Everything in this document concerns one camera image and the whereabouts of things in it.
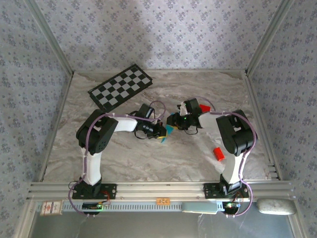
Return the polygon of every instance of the red block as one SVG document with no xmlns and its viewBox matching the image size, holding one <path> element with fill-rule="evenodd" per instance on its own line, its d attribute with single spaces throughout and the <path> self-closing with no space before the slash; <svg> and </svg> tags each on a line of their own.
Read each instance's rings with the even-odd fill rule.
<svg viewBox="0 0 317 238">
<path fill-rule="evenodd" d="M 203 110 L 203 113 L 210 112 L 210 107 L 209 106 L 199 104 L 199 107 Z"/>
<path fill-rule="evenodd" d="M 224 155 L 223 155 L 220 147 L 214 148 L 213 153 L 216 156 L 218 161 L 224 160 Z"/>
</svg>

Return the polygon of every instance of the white marble table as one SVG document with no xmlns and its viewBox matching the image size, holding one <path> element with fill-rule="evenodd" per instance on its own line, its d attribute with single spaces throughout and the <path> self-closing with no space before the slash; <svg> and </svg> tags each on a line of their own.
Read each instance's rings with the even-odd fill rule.
<svg viewBox="0 0 317 238">
<path fill-rule="evenodd" d="M 177 111 L 176 105 L 193 96 L 210 99 L 217 110 L 242 109 L 255 125 L 242 79 L 219 72 L 149 72 L 153 85 L 116 108 L 124 114 L 138 110 L 143 103 L 161 100 L 167 112 Z M 44 181 L 71 181 L 80 177 L 82 156 L 76 131 L 98 107 L 88 90 L 114 74 L 75 74 L 59 123 Z M 156 105 L 156 114 L 162 113 Z M 216 122 L 214 129 L 201 129 L 197 135 L 174 130 L 164 143 L 160 140 L 139 140 L 133 133 L 116 132 L 102 155 L 103 181 L 197 181 L 218 180 L 224 161 L 218 162 L 212 150 L 222 145 Z M 245 165 L 246 179 L 269 179 L 264 147 L 261 139 Z"/>
</svg>

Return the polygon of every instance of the black and white checkerboard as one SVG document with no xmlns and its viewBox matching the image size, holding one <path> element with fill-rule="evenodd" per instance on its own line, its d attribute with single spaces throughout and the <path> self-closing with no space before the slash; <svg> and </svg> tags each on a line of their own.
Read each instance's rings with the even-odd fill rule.
<svg viewBox="0 0 317 238">
<path fill-rule="evenodd" d="M 136 64 L 89 90 L 97 106 L 108 113 L 152 85 L 152 79 Z"/>
</svg>

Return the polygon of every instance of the enclosure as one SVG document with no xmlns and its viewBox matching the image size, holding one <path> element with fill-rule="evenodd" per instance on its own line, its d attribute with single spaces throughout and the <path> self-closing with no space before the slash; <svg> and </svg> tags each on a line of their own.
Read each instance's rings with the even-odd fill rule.
<svg viewBox="0 0 317 238">
<path fill-rule="evenodd" d="M 167 222 L 170 217 L 188 224 L 190 237 L 219 237 L 206 224 L 223 222 L 220 232 L 225 232 L 235 222 L 223 221 L 220 214 L 186 217 L 142 210 L 122 213 L 135 223 L 115 212 L 81 223 L 66 207 L 62 216 L 39 216 L 43 201 L 64 200 L 66 206 L 67 185 L 81 176 L 76 131 L 98 108 L 88 91 L 133 64 L 153 84 L 112 113 L 127 114 L 160 100 L 166 106 L 166 126 L 177 105 L 198 96 L 220 112 L 242 109 L 255 127 L 257 144 L 243 171 L 255 200 L 291 199 L 298 210 L 272 218 L 259 214 L 253 204 L 247 218 L 253 221 L 246 225 L 236 218 L 244 230 L 241 236 L 255 237 L 261 219 L 267 221 L 271 237 L 317 236 L 316 22 L 312 0 L 2 1 L 0 237 L 38 237 L 44 231 L 60 237 L 44 224 L 59 226 L 66 217 L 80 225 L 64 235 L 78 237 L 84 236 L 88 223 L 100 226 L 108 220 L 121 220 L 134 232 L 145 220 Z M 154 109 L 156 116 L 163 113 L 160 104 Z M 172 205 L 204 199 L 203 183 L 219 181 L 230 156 L 215 118 L 198 134 L 174 130 L 163 143 L 115 132 L 101 159 L 103 181 L 122 186 L 118 196 L 132 203 L 154 202 L 164 195 Z M 222 162 L 213 154 L 216 147 L 226 156 Z M 158 195 L 156 186 L 171 189 Z M 280 233 L 273 228 L 274 219 L 283 227 Z M 177 226 L 170 224 L 170 235 L 176 237 Z"/>
</svg>

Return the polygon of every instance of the floral wallpaper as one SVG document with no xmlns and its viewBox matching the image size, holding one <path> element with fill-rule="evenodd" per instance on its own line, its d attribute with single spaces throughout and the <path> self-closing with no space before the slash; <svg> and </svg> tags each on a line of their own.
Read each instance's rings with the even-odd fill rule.
<svg viewBox="0 0 317 238">
<path fill-rule="evenodd" d="M 23 1 L 0 1 L 0 237 L 38 179 L 67 74 Z"/>
<path fill-rule="evenodd" d="M 37 0 L 74 71 L 242 69 L 280 0 Z"/>
<path fill-rule="evenodd" d="M 297 0 L 252 76 L 284 179 L 317 237 L 317 2 Z"/>
</svg>

